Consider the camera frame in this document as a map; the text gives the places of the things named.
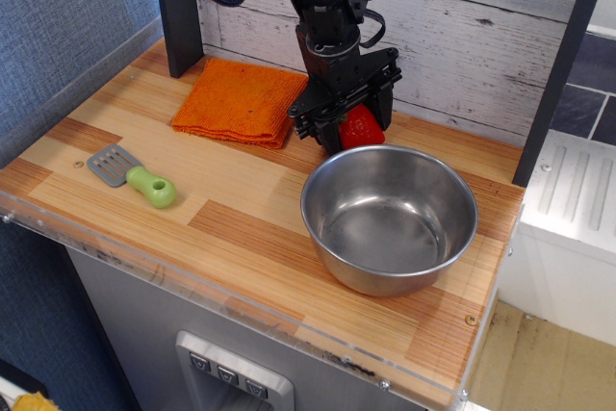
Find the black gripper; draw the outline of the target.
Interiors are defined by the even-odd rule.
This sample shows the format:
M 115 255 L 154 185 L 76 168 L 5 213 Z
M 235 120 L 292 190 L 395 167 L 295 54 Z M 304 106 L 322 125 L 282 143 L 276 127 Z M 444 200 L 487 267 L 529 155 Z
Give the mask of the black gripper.
M 305 28 L 295 30 L 309 81 L 288 115 L 295 133 L 312 137 L 335 155 L 343 150 L 339 117 L 359 104 L 366 105 L 386 131 L 393 114 L 394 84 L 401 79 L 394 47 L 361 54 L 360 36 L 343 45 L 316 45 Z

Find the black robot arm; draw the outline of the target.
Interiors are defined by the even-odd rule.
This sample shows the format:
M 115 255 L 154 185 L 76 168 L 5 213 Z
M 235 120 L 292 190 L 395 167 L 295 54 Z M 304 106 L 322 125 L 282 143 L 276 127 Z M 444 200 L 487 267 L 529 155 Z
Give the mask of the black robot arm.
M 393 88 L 401 78 L 398 51 L 373 49 L 382 31 L 367 41 L 361 39 L 365 19 L 384 21 L 369 9 L 370 1 L 291 0 L 309 81 L 288 115 L 300 138 L 314 138 L 330 154 L 342 151 L 339 124 L 356 106 L 365 105 L 382 130 L 392 120 Z

